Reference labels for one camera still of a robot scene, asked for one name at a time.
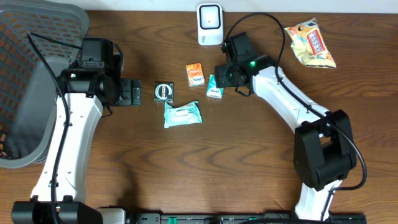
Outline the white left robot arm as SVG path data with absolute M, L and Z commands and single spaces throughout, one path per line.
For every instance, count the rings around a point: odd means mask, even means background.
M 68 68 L 55 75 L 37 47 L 58 98 L 47 160 L 28 201 L 16 201 L 13 223 L 132 223 L 124 208 L 85 204 L 91 143 L 104 109 L 139 106 L 141 83 L 121 78 L 124 57 L 110 40 L 85 37 Z

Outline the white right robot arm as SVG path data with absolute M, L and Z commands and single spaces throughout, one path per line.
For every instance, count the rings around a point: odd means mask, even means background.
M 275 60 L 254 51 L 247 33 L 228 37 L 221 50 L 227 63 L 215 67 L 216 86 L 248 87 L 249 95 L 269 103 L 294 132 L 294 167 L 303 182 L 296 216 L 329 220 L 331 190 L 357 165 L 348 115 L 331 112 L 307 97 Z

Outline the teal Kleenex tissue pack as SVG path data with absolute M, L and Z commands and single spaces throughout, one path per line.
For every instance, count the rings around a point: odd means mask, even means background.
M 215 75 L 210 74 L 210 77 L 208 80 L 208 88 L 206 91 L 207 97 L 222 99 L 223 92 L 224 92 L 223 88 L 216 87 Z

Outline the orange Kleenex tissue pack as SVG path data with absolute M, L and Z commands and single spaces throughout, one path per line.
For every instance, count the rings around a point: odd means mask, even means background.
M 205 76 L 201 63 L 193 63 L 185 66 L 189 87 L 205 84 Z

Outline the mint green wipes pack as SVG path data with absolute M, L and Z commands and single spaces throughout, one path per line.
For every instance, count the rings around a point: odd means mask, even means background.
M 178 108 L 164 103 L 164 128 L 202 122 L 198 101 L 190 102 Z

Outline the cream snack bag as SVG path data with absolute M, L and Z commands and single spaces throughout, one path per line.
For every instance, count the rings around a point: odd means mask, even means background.
M 336 68 L 330 51 L 325 45 L 315 18 L 284 29 L 292 39 L 290 47 L 299 62 L 306 67 Z

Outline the green Zam-Buk tin box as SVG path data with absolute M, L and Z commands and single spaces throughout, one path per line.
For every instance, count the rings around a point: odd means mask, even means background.
M 155 83 L 154 101 L 156 103 L 174 102 L 174 84 L 172 82 Z

